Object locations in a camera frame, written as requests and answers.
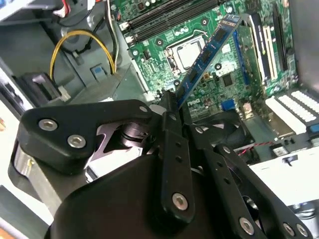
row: integrated circuit chip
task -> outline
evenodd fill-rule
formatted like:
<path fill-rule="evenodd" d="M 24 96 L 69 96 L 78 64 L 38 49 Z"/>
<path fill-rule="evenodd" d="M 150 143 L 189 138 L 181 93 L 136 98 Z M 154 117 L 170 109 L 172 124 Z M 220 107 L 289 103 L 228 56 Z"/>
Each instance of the integrated circuit chip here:
<path fill-rule="evenodd" d="M 260 0 L 246 0 L 245 7 L 248 11 L 257 12 L 262 9 Z"/>
<path fill-rule="evenodd" d="M 223 82 L 225 87 L 231 86 L 233 84 L 233 80 L 231 79 L 231 74 L 223 75 Z"/>

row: small blue component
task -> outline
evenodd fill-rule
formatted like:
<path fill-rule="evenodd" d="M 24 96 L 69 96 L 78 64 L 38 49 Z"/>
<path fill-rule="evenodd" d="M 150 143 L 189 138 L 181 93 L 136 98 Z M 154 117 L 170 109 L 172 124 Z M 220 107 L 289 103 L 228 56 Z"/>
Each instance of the small blue component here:
<path fill-rule="evenodd" d="M 94 73 L 95 74 L 99 74 L 101 72 L 102 72 L 102 67 L 98 66 L 98 67 L 94 68 Z"/>
<path fill-rule="evenodd" d="M 233 99 L 223 101 L 221 107 L 224 111 L 228 111 L 235 108 L 235 102 Z"/>
<path fill-rule="evenodd" d="M 312 131 L 312 133 L 318 133 L 319 132 L 319 124 L 311 125 L 310 130 Z"/>
<path fill-rule="evenodd" d="M 236 51 L 237 51 L 237 55 L 238 55 L 238 61 L 239 61 L 240 69 L 241 69 L 241 72 L 243 73 L 244 83 L 245 83 L 246 86 L 248 86 L 249 85 L 249 79 L 248 79 L 247 72 L 245 70 L 243 56 L 242 56 L 240 48 L 239 48 L 239 42 L 238 42 L 238 38 L 237 38 L 237 30 L 234 31 L 233 38 L 234 38 L 235 47 L 236 47 Z"/>
<path fill-rule="evenodd" d="M 0 0 L 0 8 L 4 7 L 4 5 L 5 5 L 5 0 Z"/>

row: green circuit board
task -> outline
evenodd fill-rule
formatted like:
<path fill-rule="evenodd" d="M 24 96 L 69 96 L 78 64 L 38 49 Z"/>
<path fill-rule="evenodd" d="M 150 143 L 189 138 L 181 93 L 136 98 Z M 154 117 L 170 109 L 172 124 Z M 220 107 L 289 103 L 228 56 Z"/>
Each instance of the green circuit board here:
<path fill-rule="evenodd" d="M 119 24 L 143 15 L 144 13 L 138 10 L 138 4 L 141 2 L 146 1 L 116 0 L 115 4 L 121 14 Z M 156 8 L 165 2 L 167 0 L 156 1 L 155 5 L 150 7 Z M 279 6 L 282 15 L 286 46 L 292 47 L 290 14 L 286 0 L 228 1 L 160 34 L 130 45 L 130 51 L 137 67 L 155 100 L 160 98 L 163 90 L 174 91 L 176 80 L 183 79 L 187 68 L 192 65 L 206 40 L 212 35 L 218 22 L 230 7 L 233 9 L 233 14 L 256 11 L 260 14 L 263 25 L 270 26 L 272 25 L 272 4 L 274 2 Z M 145 25 L 140 28 L 143 27 L 147 29 L 150 26 Z M 131 32 L 124 32 L 125 37 L 131 34 Z M 238 49 L 234 39 L 230 38 L 188 99 L 187 103 L 194 120 L 223 111 L 221 103 L 226 100 L 233 99 L 236 107 L 240 107 L 241 102 L 256 100 L 258 97 L 266 98 L 289 89 L 295 84 L 294 56 L 288 56 L 289 69 L 287 71 L 282 72 L 277 64 L 278 77 L 263 82 L 260 79 L 250 27 L 240 26 L 238 42 L 248 79 L 244 79 L 243 69 L 241 69 L 238 58 Z M 278 62 L 278 51 L 275 43 L 273 49 L 275 60 Z M 171 63 L 172 55 L 175 56 L 174 62 L 177 62 L 177 66 Z"/>

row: red wire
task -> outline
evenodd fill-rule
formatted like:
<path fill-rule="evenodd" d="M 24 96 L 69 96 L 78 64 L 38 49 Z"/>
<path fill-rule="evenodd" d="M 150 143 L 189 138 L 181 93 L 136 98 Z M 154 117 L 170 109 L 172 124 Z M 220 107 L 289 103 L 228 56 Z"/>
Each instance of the red wire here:
<path fill-rule="evenodd" d="M 267 145 L 267 144 L 273 144 L 273 142 L 269 141 L 269 142 L 265 142 L 265 143 L 255 143 L 253 146 L 244 149 L 241 153 L 238 154 L 238 156 L 243 155 L 244 153 L 246 153 L 248 150 L 252 149 L 253 147 L 263 146 L 263 145 Z"/>
<path fill-rule="evenodd" d="M 68 14 L 69 13 L 69 5 L 66 3 L 66 0 L 62 0 L 63 2 L 63 5 L 65 7 L 65 14 Z"/>

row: expansion slot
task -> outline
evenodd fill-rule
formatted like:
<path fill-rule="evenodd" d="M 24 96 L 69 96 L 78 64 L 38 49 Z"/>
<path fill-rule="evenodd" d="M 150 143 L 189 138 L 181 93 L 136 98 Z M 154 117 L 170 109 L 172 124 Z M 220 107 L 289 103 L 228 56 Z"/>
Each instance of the expansion slot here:
<path fill-rule="evenodd" d="M 264 82 L 266 79 L 271 78 L 271 74 L 265 44 L 265 36 L 260 15 L 259 13 L 253 13 L 252 15 L 249 15 L 248 19 L 246 20 L 252 27 L 259 70 L 261 73 L 262 81 Z"/>
<path fill-rule="evenodd" d="M 286 47 L 284 39 L 283 21 L 281 15 L 279 14 L 278 7 L 276 4 L 273 5 L 273 22 L 275 28 L 276 42 L 278 48 L 278 57 L 280 69 L 282 71 L 288 70 Z"/>
<path fill-rule="evenodd" d="M 264 29 L 264 35 L 266 40 L 266 49 L 268 54 L 268 63 L 270 67 L 271 79 L 276 80 L 278 78 L 278 74 L 277 74 L 277 66 L 275 61 L 274 46 L 273 46 L 273 41 L 272 41 L 271 33 L 270 33 L 270 27 L 264 26 L 263 29 Z"/>
<path fill-rule="evenodd" d="M 163 31 L 166 31 L 180 23 L 183 23 L 193 17 L 200 15 L 204 12 L 207 12 L 216 6 L 218 6 L 221 2 L 218 0 L 203 0 L 195 5 L 192 5 L 190 8 L 168 17 L 167 19 L 160 21 L 146 29 L 140 30 L 138 32 L 134 32 L 134 36 L 126 37 L 127 43 L 136 43 L 147 40 L 152 36 L 160 34 Z"/>
<path fill-rule="evenodd" d="M 183 81 L 176 91 L 178 108 L 180 109 L 187 100 L 189 94 L 194 90 L 197 83 L 202 79 L 206 69 L 214 60 L 218 52 L 231 37 L 240 24 L 241 17 L 227 14 L 218 24 L 214 34 L 209 38 L 205 47 L 195 60 L 194 64 L 185 75 Z"/>

